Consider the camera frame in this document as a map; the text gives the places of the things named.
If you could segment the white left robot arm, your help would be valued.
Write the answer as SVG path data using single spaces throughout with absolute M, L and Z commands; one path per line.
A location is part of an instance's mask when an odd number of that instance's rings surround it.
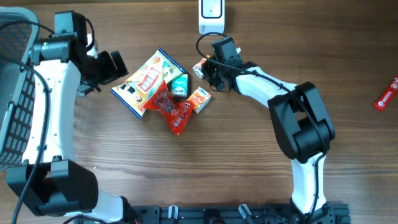
M 19 166 L 7 170 L 6 182 L 38 217 L 67 222 L 140 223 L 125 197 L 98 187 L 94 173 L 76 163 L 73 119 L 77 95 L 99 90 L 128 70 L 118 51 L 97 53 L 91 21 L 74 11 L 55 14 L 54 29 L 36 40 L 25 69 L 35 77 L 35 98 L 22 105 L 31 126 Z

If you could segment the blue yellow snack bag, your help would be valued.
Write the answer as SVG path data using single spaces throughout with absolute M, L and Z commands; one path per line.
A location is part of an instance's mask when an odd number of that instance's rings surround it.
M 169 83 L 183 73 L 186 70 L 159 47 L 123 84 L 113 87 L 111 93 L 141 119 L 146 111 L 144 105 L 160 84 Z

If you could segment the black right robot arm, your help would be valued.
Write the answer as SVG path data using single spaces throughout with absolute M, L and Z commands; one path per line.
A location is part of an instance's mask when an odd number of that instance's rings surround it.
M 277 143 L 291 160 L 295 213 L 305 223 L 316 222 L 326 205 L 323 167 L 335 138 L 318 89 L 311 82 L 283 82 L 257 64 L 243 62 L 233 38 L 227 35 L 213 42 L 211 48 L 213 54 L 203 67 L 205 78 L 217 91 L 248 96 L 269 110 Z

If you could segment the small teal box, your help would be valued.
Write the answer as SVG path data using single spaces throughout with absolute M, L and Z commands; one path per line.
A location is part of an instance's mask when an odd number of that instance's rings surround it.
M 188 75 L 183 73 L 172 80 L 171 94 L 176 97 L 187 97 Z

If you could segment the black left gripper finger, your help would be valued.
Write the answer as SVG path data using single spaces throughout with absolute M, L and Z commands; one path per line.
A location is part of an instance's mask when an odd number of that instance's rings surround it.
M 116 67 L 116 77 L 120 78 L 127 75 L 129 72 L 119 51 L 111 52 L 111 57 Z
M 98 54 L 99 75 L 98 82 L 107 85 L 117 78 L 117 68 L 111 55 L 107 51 Z

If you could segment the small orange box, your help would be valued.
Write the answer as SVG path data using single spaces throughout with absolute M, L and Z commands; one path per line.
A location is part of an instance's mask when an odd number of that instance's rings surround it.
M 208 58 L 210 58 L 210 55 L 206 55 L 205 58 L 202 58 L 198 63 L 196 63 L 192 69 L 194 73 L 197 75 L 198 78 L 204 79 L 204 73 L 203 73 L 203 65 L 207 61 Z
M 198 114 L 206 104 L 211 100 L 211 95 L 202 87 L 198 87 L 188 98 L 193 103 L 193 110 Z

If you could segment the red candy bag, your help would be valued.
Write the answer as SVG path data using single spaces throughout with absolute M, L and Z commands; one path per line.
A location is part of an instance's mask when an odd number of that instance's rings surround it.
M 165 81 L 159 85 L 157 91 L 143 105 L 147 110 L 157 110 L 165 118 L 170 130 L 179 135 L 194 108 L 190 101 L 175 102 Z

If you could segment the red chocolate wafer bar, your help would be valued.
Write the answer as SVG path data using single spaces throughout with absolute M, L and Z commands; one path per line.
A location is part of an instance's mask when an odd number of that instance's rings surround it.
M 395 76 L 393 81 L 390 83 L 390 85 L 387 87 L 386 91 L 383 93 L 383 95 L 378 99 L 374 104 L 373 107 L 377 109 L 378 111 L 383 112 L 388 104 L 391 102 L 393 97 L 397 93 L 397 81 L 398 81 L 398 76 Z

